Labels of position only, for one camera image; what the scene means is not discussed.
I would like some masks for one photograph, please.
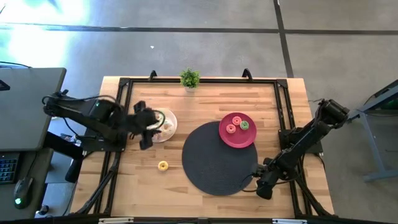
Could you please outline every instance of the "green donut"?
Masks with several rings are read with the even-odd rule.
[[[241,122],[241,129],[242,130],[247,130],[249,129],[249,123],[247,121],[242,121]]]

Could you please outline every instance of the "computer mouse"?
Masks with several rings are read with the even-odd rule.
[[[28,207],[32,200],[32,177],[24,177],[18,180],[17,185],[14,189],[14,205],[18,209]]]

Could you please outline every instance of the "small green plant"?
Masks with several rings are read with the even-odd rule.
[[[188,88],[196,88],[199,83],[200,75],[199,71],[192,71],[190,68],[183,70],[180,73],[181,84]]]

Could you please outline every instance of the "desk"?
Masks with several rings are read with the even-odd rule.
[[[30,202],[28,207],[24,209],[17,209],[14,206],[13,194],[16,184],[0,185],[0,198],[2,201],[2,203],[0,204],[1,221],[34,218],[36,211],[42,206],[41,203],[45,190],[44,181],[49,170],[53,150],[45,148],[40,149],[37,152],[21,152],[21,166],[18,171],[17,180],[25,177],[30,165],[35,159],[36,153],[36,162],[32,166],[32,170],[30,171],[30,176],[34,178],[32,186],[32,201]]]
[[[104,77],[100,94],[116,96],[119,78]],[[296,125],[304,126],[312,119],[304,81],[301,78],[288,78],[287,82]],[[273,86],[201,83],[194,93],[187,93],[178,83],[135,83],[129,113],[133,113],[132,106],[139,100],[146,101],[147,106],[152,108],[170,108],[177,117],[178,128],[171,139],[155,144],[146,151],[139,149],[139,138],[127,140],[116,182],[111,212],[113,217],[294,217],[288,184],[276,185],[272,200],[246,192],[227,197],[207,195],[188,180],[181,162],[182,146],[187,136],[200,125],[218,121],[232,111],[242,111],[256,123],[255,144],[259,163],[265,157],[274,157],[280,147]],[[95,152],[84,160],[71,212],[81,208],[97,187],[103,157],[103,152]],[[169,163],[166,172],[157,169],[162,160]],[[325,171],[319,158],[307,155],[304,169],[308,187],[325,209],[333,213]],[[248,189],[254,187],[252,181]],[[108,190],[104,192],[102,209]],[[301,191],[298,199],[303,210]]]

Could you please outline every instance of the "dark gray desk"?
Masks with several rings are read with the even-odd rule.
[[[34,151],[42,147],[50,122],[50,117],[43,112],[41,100],[43,96],[61,89],[65,73],[64,68],[0,68],[1,79],[10,83],[11,90],[17,89],[17,91],[0,92],[3,100],[2,119],[0,119],[3,126],[0,129],[0,138],[8,140],[8,145],[4,143],[1,147],[6,149],[3,151],[8,149],[23,151],[19,158],[21,166],[17,171],[17,180],[26,176],[37,153],[36,162],[30,172],[30,176],[34,178],[32,201],[27,208],[16,209],[14,206],[15,184],[0,185],[0,221],[34,218],[35,212],[41,207],[45,193],[45,179],[53,155],[53,149]],[[23,110],[17,112],[13,110],[12,114],[7,113],[7,107],[15,108],[16,106],[21,106]],[[26,119],[15,121],[13,116]]]
[[[18,180],[23,178],[34,160],[36,152],[22,152],[21,153],[21,167],[18,173]],[[41,207],[42,198],[44,195],[44,181],[47,176],[47,171],[51,163],[53,150],[41,149],[37,151],[37,158],[30,175],[34,178],[32,189],[32,201],[27,208],[16,209],[14,206],[14,187],[15,184],[0,185],[0,220],[18,220],[25,218],[34,218],[35,212]]]

